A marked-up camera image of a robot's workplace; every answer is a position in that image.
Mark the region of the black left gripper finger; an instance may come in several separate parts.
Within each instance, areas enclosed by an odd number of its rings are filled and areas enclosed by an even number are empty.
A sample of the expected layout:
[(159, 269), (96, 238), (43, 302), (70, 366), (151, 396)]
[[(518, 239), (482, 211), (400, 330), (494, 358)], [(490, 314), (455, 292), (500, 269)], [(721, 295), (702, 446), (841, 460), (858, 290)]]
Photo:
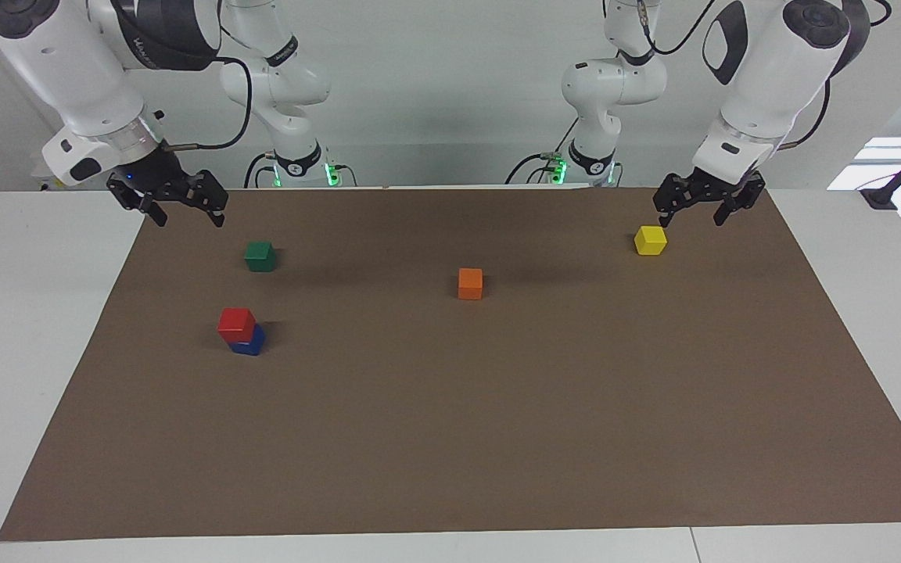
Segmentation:
[(687, 199), (690, 193), (690, 178), (678, 174), (667, 174), (661, 185), (655, 190), (653, 204), (662, 228), (668, 228), (673, 215), (680, 208), (689, 206)]
[(713, 215), (715, 225), (723, 227), (723, 224), (733, 213), (754, 207), (757, 199), (764, 192), (765, 186), (766, 182), (762, 175), (751, 175), (747, 181), (738, 186), (736, 192), (725, 192), (721, 206)]

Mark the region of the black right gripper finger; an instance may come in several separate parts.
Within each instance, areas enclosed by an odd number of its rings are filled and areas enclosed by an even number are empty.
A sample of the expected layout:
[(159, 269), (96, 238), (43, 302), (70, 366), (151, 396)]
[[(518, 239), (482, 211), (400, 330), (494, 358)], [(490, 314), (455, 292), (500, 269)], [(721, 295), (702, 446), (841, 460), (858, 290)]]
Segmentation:
[(139, 195), (136, 190), (130, 188), (120, 178), (108, 178), (106, 186), (114, 199), (125, 210), (137, 210), (150, 218), (157, 227), (165, 227), (168, 215), (162, 210), (160, 204), (155, 203), (149, 193)]
[(185, 181), (185, 205), (203, 211), (215, 228), (221, 228), (229, 195), (219, 180), (211, 171), (201, 170), (198, 174), (186, 176)]

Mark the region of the red wooden block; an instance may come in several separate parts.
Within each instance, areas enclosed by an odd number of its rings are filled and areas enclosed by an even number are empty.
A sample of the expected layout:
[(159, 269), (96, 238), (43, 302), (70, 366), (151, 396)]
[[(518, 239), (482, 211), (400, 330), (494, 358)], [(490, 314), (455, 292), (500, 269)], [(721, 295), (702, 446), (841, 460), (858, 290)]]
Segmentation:
[(255, 334), (255, 317), (243, 307), (226, 307), (216, 324), (216, 332), (226, 343), (248, 343)]

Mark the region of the yellow wooden block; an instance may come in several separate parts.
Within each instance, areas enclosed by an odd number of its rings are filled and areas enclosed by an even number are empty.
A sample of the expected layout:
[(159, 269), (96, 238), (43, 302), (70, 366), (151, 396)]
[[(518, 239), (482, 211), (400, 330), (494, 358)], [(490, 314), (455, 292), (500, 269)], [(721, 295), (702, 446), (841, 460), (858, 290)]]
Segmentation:
[(658, 225), (641, 225), (637, 229), (635, 249), (639, 256), (660, 256), (666, 248), (666, 231)]

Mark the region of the green wooden block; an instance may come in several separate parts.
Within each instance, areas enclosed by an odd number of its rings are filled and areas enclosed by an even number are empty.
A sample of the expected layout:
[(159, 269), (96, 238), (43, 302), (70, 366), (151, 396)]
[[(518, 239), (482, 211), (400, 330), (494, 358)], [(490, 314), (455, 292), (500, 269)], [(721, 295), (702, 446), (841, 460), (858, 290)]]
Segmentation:
[(272, 272), (278, 266), (275, 248), (268, 240), (248, 242), (244, 261), (251, 272)]

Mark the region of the blue wooden block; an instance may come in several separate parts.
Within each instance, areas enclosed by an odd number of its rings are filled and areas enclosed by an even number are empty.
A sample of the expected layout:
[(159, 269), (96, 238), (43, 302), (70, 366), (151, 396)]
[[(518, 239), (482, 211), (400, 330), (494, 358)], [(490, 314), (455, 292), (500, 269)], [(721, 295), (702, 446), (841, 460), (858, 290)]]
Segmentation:
[(230, 342), (228, 346), (233, 353), (238, 353), (239, 355), (260, 356), (265, 342), (266, 335), (264, 329), (260, 324), (255, 324), (253, 327), (253, 334), (250, 336), (249, 341)]

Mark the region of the brown table mat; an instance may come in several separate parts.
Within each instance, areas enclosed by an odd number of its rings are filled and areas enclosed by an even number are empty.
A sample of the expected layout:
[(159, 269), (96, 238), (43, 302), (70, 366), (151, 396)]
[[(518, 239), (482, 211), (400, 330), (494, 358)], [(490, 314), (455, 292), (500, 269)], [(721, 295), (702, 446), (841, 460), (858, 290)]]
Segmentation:
[[(678, 214), (654, 257), (643, 189), (167, 212), (0, 540), (901, 522), (901, 421), (772, 196)], [(226, 307), (260, 356), (218, 335)]]

